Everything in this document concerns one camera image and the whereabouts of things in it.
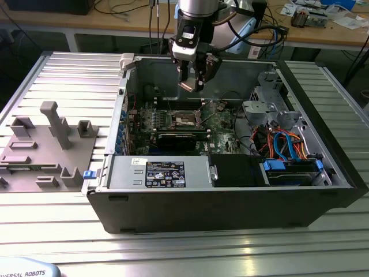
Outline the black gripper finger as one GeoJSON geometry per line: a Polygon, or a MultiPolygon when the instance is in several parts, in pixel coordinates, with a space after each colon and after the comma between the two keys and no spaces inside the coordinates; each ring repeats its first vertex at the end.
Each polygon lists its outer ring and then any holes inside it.
{"type": "Polygon", "coordinates": [[[177,70],[179,73],[179,77],[178,77],[178,83],[183,83],[186,82],[188,79],[188,66],[189,66],[189,61],[186,60],[177,60],[177,70]]]}
{"type": "Polygon", "coordinates": [[[195,87],[194,91],[199,92],[203,90],[205,83],[210,81],[216,75],[222,59],[214,54],[199,54],[193,62],[193,69],[195,71],[195,87]]]}

